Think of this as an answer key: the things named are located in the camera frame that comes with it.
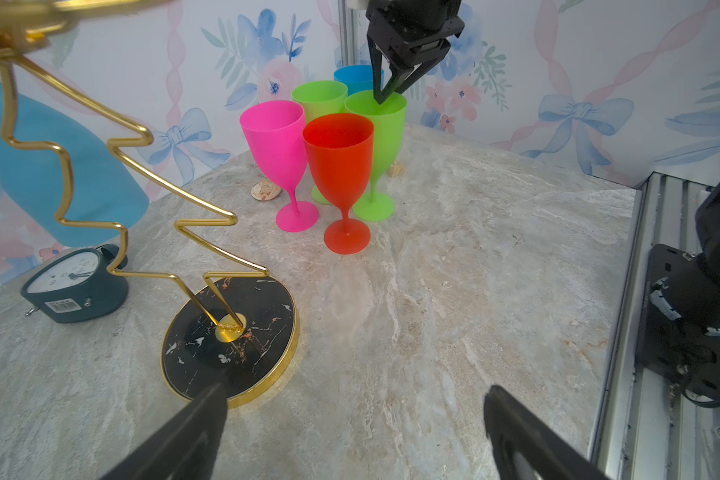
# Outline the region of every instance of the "zigzag gold wire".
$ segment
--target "zigzag gold wire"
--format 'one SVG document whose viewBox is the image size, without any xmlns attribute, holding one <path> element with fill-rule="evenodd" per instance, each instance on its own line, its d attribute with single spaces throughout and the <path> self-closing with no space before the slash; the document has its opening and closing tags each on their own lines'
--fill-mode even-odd
<svg viewBox="0 0 720 480">
<path fill-rule="evenodd" d="M 90 110 L 93 110 L 98 114 L 108 118 L 109 120 L 112 120 L 118 125 L 121 125 L 129 130 L 136 132 L 138 134 L 138 138 L 110 138 L 109 140 L 107 140 L 106 146 L 112 153 L 112 155 L 120 159 L 120 161 L 122 161 L 127 167 L 133 168 L 136 172 L 146 177 L 148 180 L 152 180 L 159 186 L 178 195 L 179 197 L 182 197 L 184 200 L 188 200 L 193 204 L 200 206 L 201 208 L 204 208 L 209 212 L 212 212 L 221 217 L 217 220 L 180 219 L 176 220 L 176 222 L 174 223 L 174 227 L 183 235 L 188 236 L 194 242 L 204 246 L 208 250 L 211 250 L 213 253 L 219 254 L 229 260 L 232 260 L 233 262 L 237 262 L 238 264 L 248 266 L 249 268 L 255 270 L 254 272 L 205 272 L 202 276 L 211 291 L 216 294 L 216 298 L 221 301 L 226 311 L 230 314 L 231 318 L 234 319 L 235 323 L 221 324 L 218 319 L 216 319 L 211 314 L 211 312 L 209 312 L 208 309 L 205 308 L 205 306 L 202 304 L 202 302 L 200 302 L 197 296 L 192 293 L 192 290 L 190 290 L 189 287 L 187 287 L 186 284 L 182 281 L 182 279 L 179 278 L 176 274 L 118 270 L 117 266 L 123 261 L 123 258 L 125 258 L 126 250 L 128 248 L 128 229 L 124 225 L 118 224 L 117 222 L 69 220 L 65 217 L 70 205 L 72 204 L 72 197 L 74 196 L 74 172 L 72 169 L 72 159 L 70 158 L 69 153 L 66 149 L 64 149 L 64 147 L 54 142 L 20 141 L 14 137 L 16 120 L 18 116 L 18 92 L 16 89 L 16 80 L 14 76 L 13 64 L 22 67 L 24 70 L 37 77 L 39 80 L 47 83 L 62 94 L 67 95 L 67 97 L 72 98 L 73 100 L 89 108 Z M 238 335 L 242 333 L 242 330 L 244 328 L 242 321 L 240 321 L 238 315 L 226 302 L 216 284 L 213 283 L 212 279 L 227 277 L 268 276 L 269 269 L 267 269 L 265 266 L 254 264 L 253 262 L 249 262 L 248 260 L 245 260 L 237 255 L 231 254 L 220 246 L 212 244 L 208 240 L 202 238 L 200 235 L 196 234 L 188 228 L 189 226 L 231 226 L 237 223 L 237 216 L 232 212 L 223 210 L 218 206 L 210 204 L 202 200 L 201 198 L 195 197 L 194 195 L 187 193 L 186 191 L 175 186 L 168 180 L 165 180 L 164 178 L 154 174 L 147 168 L 144 168 L 142 165 L 135 162 L 132 158 L 128 157 L 128 155 L 126 155 L 120 148 L 145 147 L 149 144 L 152 144 L 154 140 L 152 132 L 150 132 L 143 125 L 139 125 L 136 122 L 125 118 L 122 114 L 119 114 L 114 110 L 105 107 L 104 105 L 92 100 L 91 98 L 88 98 L 85 94 L 82 94 L 81 92 L 73 89 L 69 85 L 66 85 L 65 83 L 59 81 L 56 77 L 43 70 L 41 67 L 33 63 L 28 58 L 24 57 L 23 55 L 0 59 L 0 80 L 3 84 L 4 102 L 3 123 L 0 127 L 0 136 L 2 137 L 2 139 L 5 140 L 11 147 L 17 148 L 19 150 L 52 150 L 58 155 L 61 162 L 61 169 L 64 175 L 64 195 L 61 200 L 61 205 L 59 205 L 59 208 L 58 210 L 56 210 L 56 214 L 54 215 L 56 221 L 66 226 L 86 226 L 93 228 L 109 228 L 117 230 L 120 233 L 120 251 L 106 267 L 106 270 L 110 274 L 117 276 L 136 276 L 143 278 L 163 278 L 173 280 L 183 290 L 183 292 L 187 294 L 187 296 L 192 300 L 192 302 L 194 302 L 195 305 L 197 305 L 202 312 L 208 315 L 208 317 L 211 319 L 211 321 L 213 321 L 213 323 L 216 324 L 216 326 L 218 326 L 222 330 L 235 332 Z"/>
</svg>

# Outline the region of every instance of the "blue cup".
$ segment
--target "blue cup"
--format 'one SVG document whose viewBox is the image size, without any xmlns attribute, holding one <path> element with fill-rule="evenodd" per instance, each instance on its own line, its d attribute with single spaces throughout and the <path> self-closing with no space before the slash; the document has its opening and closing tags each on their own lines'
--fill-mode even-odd
<svg viewBox="0 0 720 480">
<path fill-rule="evenodd" d="M 347 96 L 356 94 L 359 91 L 373 90 L 373 68 L 371 65 L 341 67 L 333 73 L 333 79 L 347 86 Z"/>
</svg>

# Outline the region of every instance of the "floral wallpaper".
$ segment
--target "floral wallpaper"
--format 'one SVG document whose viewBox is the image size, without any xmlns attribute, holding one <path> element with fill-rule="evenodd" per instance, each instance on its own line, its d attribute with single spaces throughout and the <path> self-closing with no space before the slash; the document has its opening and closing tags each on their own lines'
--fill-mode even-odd
<svg viewBox="0 0 720 480">
<path fill-rule="evenodd" d="M 192 2 L 82 22 L 31 55 L 58 78 L 143 122 L 155 142 L 131 155 L 178 185 L 248 150 L 240 114 L 336 68 L 336 5 L 323 0 Z M 105 140 L 122 130 L 22 71 L 19 91 Z M 134 174 L 150 201 L 166 192 Z M 0 284 L 64 252 L 0 186 Z"/>
<path fill-rule="evenodd" d="M 405 93 L 409 121 L 630 186 L 720 180 L 720 0 L 463 0 L 459 16 Z"/>
</svg>

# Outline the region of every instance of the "marble countertop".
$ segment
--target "marble countertop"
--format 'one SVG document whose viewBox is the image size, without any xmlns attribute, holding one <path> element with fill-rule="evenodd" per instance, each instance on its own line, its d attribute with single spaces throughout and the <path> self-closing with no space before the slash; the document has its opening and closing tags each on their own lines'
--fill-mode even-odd
<svg viewBox="0 0 720 480">
<path fill-rule="evenodd" d="M 332 206 L 307 232 L 280 231 L 288 200 L 251 198 L 262 175 L 249 154 L 187 188 L 239 215 L 203 234 L 268 266 L 301 320 L 283 377 L 230 410 L 215 478 L 497 478 L 482 418 L 495 383 L 586 451 L 634 191 L 419 126 L 398 158 L 404 175 L 380 183 L 397 210 L 354 256 L 322 242 Z M 228 265 L 174 231 L 198 214 L 152 204 L 129 268 L 199 290 Z M 129 279 L 117 312 L 62 325 L 24 316 L 29 275 L 0 287 L 0 478 L 97 478 L 185 405 L 160 348 L 186 298 Z"/>
</svg>

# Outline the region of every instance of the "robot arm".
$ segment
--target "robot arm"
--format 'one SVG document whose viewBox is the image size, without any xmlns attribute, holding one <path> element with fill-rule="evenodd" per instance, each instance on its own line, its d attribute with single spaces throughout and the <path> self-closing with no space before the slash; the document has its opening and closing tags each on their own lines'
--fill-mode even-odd
<svg viewBox="0 0 720 480">
<path fill-rule="evenodd" d="M 350 4 L 367 5 L 373 96 L 379 104 L 394 91 L 406 91 L 440 63 L 451 49 L 447 38 L 464 30 L 458 17 L 461 0 L 351 0 Z M 384 89 L 382 55 L 392 72 Z"/>
</svg>

